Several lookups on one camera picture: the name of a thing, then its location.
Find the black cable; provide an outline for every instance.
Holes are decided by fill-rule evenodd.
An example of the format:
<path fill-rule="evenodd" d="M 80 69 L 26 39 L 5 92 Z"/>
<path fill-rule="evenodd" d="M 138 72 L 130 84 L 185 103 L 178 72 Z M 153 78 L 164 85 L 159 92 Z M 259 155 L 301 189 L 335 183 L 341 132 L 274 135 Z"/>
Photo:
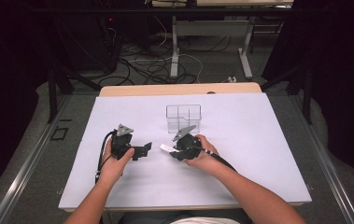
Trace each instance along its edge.
<path fill-rule="evenodd" d="M 121 57 L 134 56 L 134 55 L 140 54 L 142 52 L 142 49 L 139 46 L 137 46 L 136 44 L 134 44 L 132 42 L 129 42 L 128 44 L 130 44 L 130 45 L 127 45 L 127 43 L 124 43 L 124 45 L 127 45 L 127 46 L 121 49 L 121 53 L 120 53 Z M 129 51 L 129 49 L 132 48 L 132 47 L 134 47 L 133 50 L 136 50 L 136 52 L 133 52 L 133 53 L 130 53 L 130 54 L 122 54 L 125 51 L 131 52 L 131 51 Z"/>
<path fill-rule="evenodd" d="M 173 45 L 172 45 L 172 41 L 170 40 L 166 40 L 165 42 L 163 42 L 161 45 L 157 46 L 156 49 L 158 48 L 163 48 L 163 49 L 166 49 L 166 51 L 164 53 L 158 53 L 159 56 L 164 56 L 164 55 L 167 55 L 168 53 L 170 53 L 170 51 L 173 49 Z"/>
<path fill-rule="evenodd" d="M 103 156 L 104 156 L 104 149 L 105 149 L 105 145 L 106 145 L 106 140 L 107 140 L 107 138 L 108 138 L 111 134 L 113 134 L 114 132 L 115 132 L 115 131 L 112 131 L 112 132 L 106 134 L 106 136 L 105 136 L 105 138 L 104 138 L 104 141 L 103 141 L 103 144 L 102 144 L 102 146 L 101 146 L 101 152 L 100 152 L 100 157 L 99 157 L 98 166 L 97 166 L 97 174 L 95 175 L 95 183 L 97 183 L 97 180 L 98 180 L 98 178 L 99 178 L 99 176 L 100 176 L 100 174 L 101 174 L 101 169 L 102 169 L 102 167 L 104 166 L 105 162 L 106 162 L 107 160 L 109 160 L 109 157 L 111 157 L 111 155 L 110 155 L 108 158 L 106 158 L 106 160 L 105 160 L 104 162 L 102 162 L 102 159 L 103 159 Z"/>
<path fill-rule="evenodd" d="M 236 171 L 234 169 L 234 167 L 232 167 L 232 165 L 227 162 L 225 159 L 223 159 L 221 156 L 215 154 L 213 151 L 202 148 L 202 147 L 197 147 L 197 146 L 187 146 L 187 147 L 192 147 L 192 148 L 197 148 L 202 150 L 203 152 L 205 152 L 206 154 L 210 155 L 211 157 L 213 157 L 215 160 L 220 161 L 222 164 L 226 165 L 227 167 L 231 168 L 232 170 Z"/>
<path fill-rule="evenodd" d="M 107 79 L 111 79 L 111 78 L 122 78 L 122 79 L 124 79 L 122 82 L 120 82 L 118 84 L 115 84 L 115 86 L 120 86 L 120 85 L 124 84 L 126 81 L 129 81 L 132 85 L 135 85 L 133 83 L 133 81 L 130 79 L 130 75 L 131 75 L 130 67 L 127 66 L 127 69 L 128 69 L 127 77 L 120 77 L 120 76 L 104 77 L 104 78 L 102 78 L 101 80 L 98 81 L 98 85 L 101 85 L 101 83 L 103 81 L 105 81 Z"/>
<path fill-rule="evenodd" d="M 138 65 L 141 65 L 141 66 L 151 66 L 151 65 L 154 65 L 158 62 L 165 62 L 165 58 L 162 57 L 162 56 L 156 56 L 157 59 L 154 59 L 154 60 L 139 60 L 138 57 L 140 55 L 136 55 L 135 58 L 134 58 L 134 62 Z M 150 63 L 139 63 L 139 61 L 149 61 Z"/>
<path fill-rule="evenodd" d="M 182 41 L 185 41 L 185 42 L 188 43 L 186 47 L 180 45 L 180 42 L 182 42 Z M 180 49 L 187 49 L 188 47 L 191 46 L 191 41 L 189 40 L 189 38 L 185 38 L 185 39 L 181 39 L 181 38 L 180 38 L 180 39 L 177 41 L 177 46 L 178 46 Z"/>
<path fill-rule="evenodd" d="M 162 56 L 162 55 L 156 55 L 158 60 L 154 60 L 154 63 L 148 63 L 148 64 L 144 64 L 144 63 L 138 63 L 137 61 L 137 57 L 140 54 L 144 54 L 143 52 L 141 53 L 136 53 L 135 56 L 135 60 L 134 62 L 139 65 L 139 66 L 146 66 L 147 70 L 144 70 L 143 68 L 140 67 L 136 67 L 134 65 L 132 65 L 129 61 L 127 61 L 124 58 L 119 58 L 119 62 L 123 63 L 125 66 L 127 66 L 129 68 L 129 74 L 131 74 L 130 68 L 133 69 L 134 71 L 136 71 L 136 73 L 142 77 L 145 78 L 143 85 L 148 85 L 150 81 L 154 82 L 154 83 L 159 83 L 159 84 L 177 84 L 178 82 L 184 81 L 187 78 L 191 77 L 191 81 L 188 81 L 188 83 L 194 83 L 197 80 L 197 76 L 192 75 L 192 74 L 188 74 L 186 71 L 186 68 L 179 63 L 178 66 L 182 67 L 183 72 L 178 75 L 176 78 L 170 78 L 170 71 L 167 69 L 167 65 L 171 64 L 171 62 L 167 62 L 166 59 Z"/>
<path fill-rule="evenodd" d="M 230 44 L 232 43 L 232 37 L 230 35 L 229 35 L 229 42 L 227 43 L 227 45 L 225 47 L 223 47 L 222 49 L 214 49 L 214 48 L 216 48 L 220 43 L 222 43 L 223 40 L 226 39 L 226 37 L 227 37 L 227 35 L 224 36 L 220 42 L 218 42 L 214 47 L 212 47 L 210 49 L 183 49 L 183 50 L 184 51 L 191 51 L 191 52 L 219 52 L 219 51 L 223 51 L 223 50 L 229 48 Z"/>

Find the white tabletop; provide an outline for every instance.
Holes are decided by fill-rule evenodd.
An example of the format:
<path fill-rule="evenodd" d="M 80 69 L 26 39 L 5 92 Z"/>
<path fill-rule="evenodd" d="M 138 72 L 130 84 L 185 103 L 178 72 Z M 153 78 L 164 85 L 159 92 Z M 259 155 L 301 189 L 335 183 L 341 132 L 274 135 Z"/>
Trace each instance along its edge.
<path fill-rule="evenodd" d="M 288 203 L 311 197 L 264 93 L 98 97 L 59 207 L 74 210 L 94 185 L 104 136 L 120 123 L 133 128 L 132 145 L 152 142 L 149 155 L 130 161 L 106 201 L 106 209 L 167 210 L 238 206 L 221 183 L 160 150 L 173 146 L 167 105 L 200 105 L 200 133 L 238 173 Z"/>

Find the finger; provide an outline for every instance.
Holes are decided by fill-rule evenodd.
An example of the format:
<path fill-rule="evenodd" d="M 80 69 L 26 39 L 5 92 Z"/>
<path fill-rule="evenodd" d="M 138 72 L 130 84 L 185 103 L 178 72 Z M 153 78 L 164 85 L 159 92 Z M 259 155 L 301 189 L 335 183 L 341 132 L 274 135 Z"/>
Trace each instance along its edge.
<path fill-rule="evenodd" d="M 186 164 L 191 165 L 191 160 L 183 159 L 183 161 L 184 161 Z"/>
<path fill-rule="evenodd" d="M 123 157 L 120 158 L 120 162 L 123 163 L 124 165 L 133 157 L 135 153 L 135 149 L 131 147 L 124 153 Z"/>
<path fill-rule="evenodd" d="M 202 134 L 197 134 L 195 137 L 198 138 L 200 140 L 200 142 L 204 142 L 204 141 L 208 142 L 206 140 L 206 137 Z"/>

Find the table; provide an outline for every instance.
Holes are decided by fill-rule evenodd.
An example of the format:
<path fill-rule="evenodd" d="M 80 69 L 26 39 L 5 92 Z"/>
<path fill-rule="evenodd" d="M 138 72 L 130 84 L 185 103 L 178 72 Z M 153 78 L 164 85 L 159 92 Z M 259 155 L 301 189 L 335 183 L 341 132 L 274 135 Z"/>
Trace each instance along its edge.
<path fill-rule="evenodd" d="M 293 0 L 197 0 L 198 7 L 254 7 L 254 6 L 285 6 Z M 185 7 L 185 3 L 152 1 L 154 7 Z M 170 77 L 177 77 L 179 48 L 178 35 L 233 35 L 243 37 L 243 48 L 238 49 L 238 55 L 247 79 L 252 79 L 247 51 L 252 36 L 255 17 L 248 21 L 177 21 L 173 16 L 173 57 Z"/>
<path fill-rule="evenodd" d="M 59 207 L 73 211 L 90 191 L 103 138 L 111 131 L 109 129 L 117 128 L 119 122 L 135 129 L 132 145 L 143 146 L 148 141 L 153 145 L 146 158 L 127 164 L 106 201 L 106 210 L 239 207 L 214 177 L 159 149 L 161 143 L 172 146 L 175 135 L 166 130 L 165 105 L 188 101 L 202 106 L 201 133 L 240 174 L 291 204 L 311 202 L 267 96 L 255 83 L 220 83 L 103 88 L 93 107 Z M 221 120 L 220 111 L 225 118 L 232 118 L 232 113 L 242 114 Z"/>

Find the clear acrylic box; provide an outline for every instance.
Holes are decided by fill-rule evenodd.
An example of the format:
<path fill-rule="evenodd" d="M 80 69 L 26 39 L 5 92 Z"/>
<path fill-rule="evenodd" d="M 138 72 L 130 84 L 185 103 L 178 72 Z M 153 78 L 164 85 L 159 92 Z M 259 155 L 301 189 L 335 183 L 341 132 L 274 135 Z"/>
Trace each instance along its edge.
<path fill-rule="evenodd" d="M 191 133 L 200 132 L 202 118 L 200 105 L 168 105 L 166 116 L 169 133 L 177 133 L 180 129 L 192 125 L 196 127 L 191 130 Z"/>

